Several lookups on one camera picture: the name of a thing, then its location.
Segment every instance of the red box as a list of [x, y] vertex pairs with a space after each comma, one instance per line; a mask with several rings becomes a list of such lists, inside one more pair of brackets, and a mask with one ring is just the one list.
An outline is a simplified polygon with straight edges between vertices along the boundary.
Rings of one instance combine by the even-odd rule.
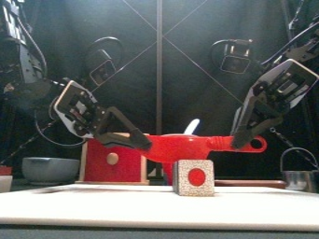
[[106, 148], [89, 139], [84, 144], [80, 181], [146, 184], [145, 158], [132, 148]]

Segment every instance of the white tabletop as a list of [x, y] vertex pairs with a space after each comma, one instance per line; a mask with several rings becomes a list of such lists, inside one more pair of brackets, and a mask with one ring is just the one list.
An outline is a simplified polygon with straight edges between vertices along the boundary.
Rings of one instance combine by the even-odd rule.
[[73, 184], [0, 193], [0, 224], [319, 231], [319, 194], [216, 187], [181, 197], [165, 186]]

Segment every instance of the black backdrop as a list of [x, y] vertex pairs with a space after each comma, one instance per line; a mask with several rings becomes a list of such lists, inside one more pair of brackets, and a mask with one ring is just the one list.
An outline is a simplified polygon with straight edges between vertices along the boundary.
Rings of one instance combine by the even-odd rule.
[[[100, 103], [105, 107], [114, 105], [145, 133], [181, 133], [190, 120], [198, 118], [196, 135], [229, 135], [234, 110], [256, 78], [252, 71], [242, 75], [220, 72], [212, 64], [209, 48], [221, 39], [252, 39], [254, 59], [266, 60], [288, 41], [284, 2], [26, 0], [25, 12], [33, 38], [46, 57], [50, 79], [76, 79], [86, 46], [96, 39], [113, 36], [124, 46], [118, 66], [122, 70], [93, 91]], [[287, 2], [288, 13], [292, 13], [297, 1]], [[313, 7], [307, 11], [309, 19]], [[105, 49], [117, 61], [116, 47], [109, 44]], [[276, 129], [297, 147], [317, 153], [315, 119], [309, 119], [308, 114], [300, 104]], [[32, 134], [29, 125], [32, 116], [21, 112], [10, 150]], [[50, 134], [62, 141], [72, 138], [62, 126]], [[216, 164], [216, 177], [280, 177], [278, 158], [287, 146], [269, 133], [262, 136], [268, 149], [261, 154], [209, 154]], [[14, 159], [17, 171], [24, 156], [80, 158], [80, 153], [80, 148], [60, 149], [37, 139]], [[303, 163], [291, 163], [288, 167], [309, 169]]]

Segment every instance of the red circle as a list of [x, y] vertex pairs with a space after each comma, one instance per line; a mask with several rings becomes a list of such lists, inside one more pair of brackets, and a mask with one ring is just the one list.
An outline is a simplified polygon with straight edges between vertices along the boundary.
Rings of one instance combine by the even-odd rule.
[[196, 187], [202, 185], [202, 183], [205, 181], [205, 173], [204, 173], [204, 171], [201, 169], [198, 169], [198, 168], [193, 168], [192, 170], [189, 170], [189, 172], [188, 172], [188, 181]]

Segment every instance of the speckled cube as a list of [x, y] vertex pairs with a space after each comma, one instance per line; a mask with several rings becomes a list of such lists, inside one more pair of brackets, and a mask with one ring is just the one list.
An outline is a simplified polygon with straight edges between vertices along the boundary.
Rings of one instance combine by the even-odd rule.
[[180, 196], [213, 196], [213, 162], [209, 160], [178, 160], [174, 162], [173, 191]]

